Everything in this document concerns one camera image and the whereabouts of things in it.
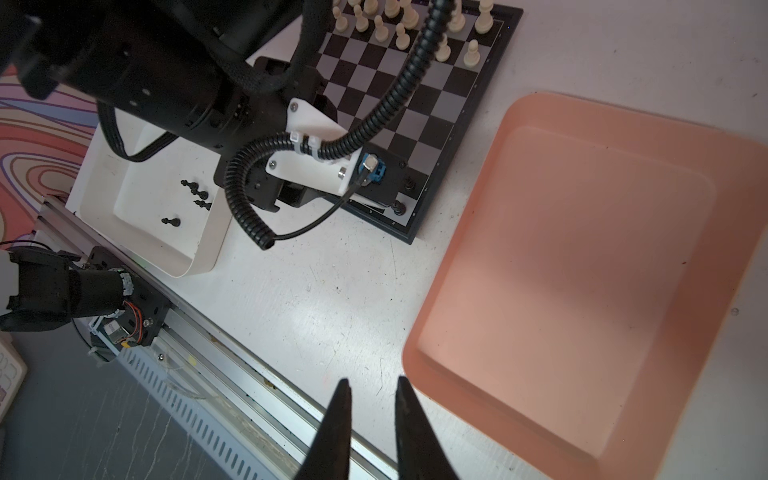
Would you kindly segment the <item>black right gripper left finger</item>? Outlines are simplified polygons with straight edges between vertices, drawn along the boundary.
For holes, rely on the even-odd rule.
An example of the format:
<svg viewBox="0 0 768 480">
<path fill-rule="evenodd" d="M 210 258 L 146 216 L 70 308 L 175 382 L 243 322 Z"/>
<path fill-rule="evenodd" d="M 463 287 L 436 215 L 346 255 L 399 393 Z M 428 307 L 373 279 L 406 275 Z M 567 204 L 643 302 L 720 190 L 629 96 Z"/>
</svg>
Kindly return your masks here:
<svg viewBox="0 0 768 480">
<path fill-rule="evenodd" d="M 341 379 L 294 480 L 347 480 L 350 471 L 352 390 Z"/>
</svg>

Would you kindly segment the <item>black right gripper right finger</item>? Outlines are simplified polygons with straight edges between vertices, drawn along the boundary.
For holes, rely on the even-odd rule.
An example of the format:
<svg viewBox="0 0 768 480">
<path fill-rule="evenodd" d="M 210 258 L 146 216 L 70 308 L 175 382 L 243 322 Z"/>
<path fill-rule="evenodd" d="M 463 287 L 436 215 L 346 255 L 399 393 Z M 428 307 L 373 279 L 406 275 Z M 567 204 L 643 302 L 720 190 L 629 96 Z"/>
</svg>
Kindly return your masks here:
<svg viewBox="0 0 768 480">
<path fill-rule="evenodd" d="M 395 393 L 395 432 L 400 479 L 458 479 L 405 376 Z"/>
</svg>

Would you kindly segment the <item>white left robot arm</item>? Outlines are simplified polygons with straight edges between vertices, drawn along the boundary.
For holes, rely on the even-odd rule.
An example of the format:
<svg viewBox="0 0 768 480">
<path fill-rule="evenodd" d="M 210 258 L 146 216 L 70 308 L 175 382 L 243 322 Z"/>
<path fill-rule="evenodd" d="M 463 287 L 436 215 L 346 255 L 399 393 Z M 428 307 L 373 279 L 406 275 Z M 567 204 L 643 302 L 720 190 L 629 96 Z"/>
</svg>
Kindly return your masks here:
<svg viewBox="0 0 768 480">
<path fill-rule="evenodd" d="M 295 98 L 326 113 L 313 62 L 329 1 L 5 1 L 1 63 L 43 100 L 68 86 L 207 148 L 226 166 L 286 127 Z"/>
</svg>

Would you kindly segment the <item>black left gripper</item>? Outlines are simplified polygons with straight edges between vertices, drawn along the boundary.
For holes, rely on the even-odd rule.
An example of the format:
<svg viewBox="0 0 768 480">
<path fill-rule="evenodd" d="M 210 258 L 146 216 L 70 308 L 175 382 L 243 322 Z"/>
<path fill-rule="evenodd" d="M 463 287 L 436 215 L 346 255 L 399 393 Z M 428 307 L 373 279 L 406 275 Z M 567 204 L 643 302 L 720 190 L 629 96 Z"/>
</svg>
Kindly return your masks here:
<svg viewBox="0 0 768 480">
<path fill-rule="evenodd" d="M 328 81 L 317 69 L 318 61 L 317 56 L 311 57 L 286 86 L 272 92 L 255 94 L 240 86 L 235 87 L 238 102 L 228 121 L 235 126 L 235 130 L 222 148 L 214 173 L 214 183 L 218 187 L 224 186 L 226 169 L 237 151 L 251 141 L 285 130 L 294 100 L 307 102 L 330 121 L 338 120 L 336 106 L 324 94 Z M 257 161 L 244 176 L 244 191 L 252 205 L 276 212 L 279 210 L 278 202 L 299 208 L 321 195 L 316 188 L 277 177 L 277 170 L 268 166 L 271 160 Z"/>
</svg>

